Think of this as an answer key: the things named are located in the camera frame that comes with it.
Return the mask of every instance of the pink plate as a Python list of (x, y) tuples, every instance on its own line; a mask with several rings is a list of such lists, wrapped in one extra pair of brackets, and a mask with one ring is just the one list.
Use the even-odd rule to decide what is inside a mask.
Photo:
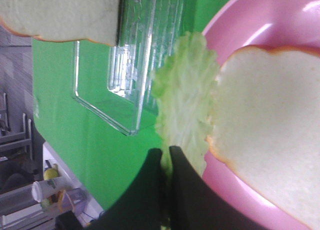
[[(320, 47), (320, 0), (230, 0), (203, 34), (222, 64), (248, 44)], [(210, 153), (205, 156), (204, 181), (240, 212), (272, 230), (307, 230), (265, 200)]]

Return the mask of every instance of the bread slice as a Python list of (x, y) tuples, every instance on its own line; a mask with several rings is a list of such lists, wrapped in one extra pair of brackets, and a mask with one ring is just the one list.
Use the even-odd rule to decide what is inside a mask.
[(266, 199), (319, 230), (319, 54), (247, 46), (216, 79), (211, 152)]
[(0, 24), (46, 41), (117, 43), (120, 0), (0, 0)]

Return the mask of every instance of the green surface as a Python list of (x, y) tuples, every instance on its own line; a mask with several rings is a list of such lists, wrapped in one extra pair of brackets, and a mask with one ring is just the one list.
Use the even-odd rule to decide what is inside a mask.
[[(202, 31), (228, 0), (185, 0), (183, 29)], [(71, 98), (74, 69), (73, 42), (33, 43), (34, 121), (42, 136), (56, 150), (104, 209), (124, 192), (139, 171), (147, 150), (160, 147), (154, 127), (126, 137)], [(88, 49), (86, 64), (101, 68), (99, 51)], [(103, 79), (84, 79), (88, 90)]]
[[(125, 127), (135, 126), (136, 120), (133, 118), (133, 113), (137, 111), (135, 105), (106, 88), (109, 69), (108, 58), (111, 48), (86, 40), (81, 41), (79, 46), (79, 96)], [(154, 123), (154, 114), (143, 111), (140, 129), (152, 126)]]

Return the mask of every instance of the green lettuce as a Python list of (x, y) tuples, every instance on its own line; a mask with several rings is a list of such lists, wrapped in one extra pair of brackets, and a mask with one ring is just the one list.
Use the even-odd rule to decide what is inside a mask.
[(169, 146), (182, 148), (185, 156), (202, 176), (209, 149), (205, 141), (213, 131), (213, 94), (219, 65), (217, 54), (207, 49), (205, 37), (199, 33), (181, 36), (174, 55), (164, 61), (155, 73), (152, 94), (157, 100), (155, 129), (162, 138), (162, 166), (172, 172)]

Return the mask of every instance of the plastic cup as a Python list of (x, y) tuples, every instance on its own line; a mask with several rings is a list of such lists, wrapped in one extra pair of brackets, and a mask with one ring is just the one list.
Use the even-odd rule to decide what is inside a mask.
[(87, 195), (80, 189), (63, 191), (58, 201), (58, 207), (62, 213), (72, 210), (75, 216), (79, 216), (87, 206)]
[(33, 199), (40, 203), (43, 199), (46, 199), (64, 189), (66, 184), (67, 183), (64, 177), (35, 181), (32, 184)]

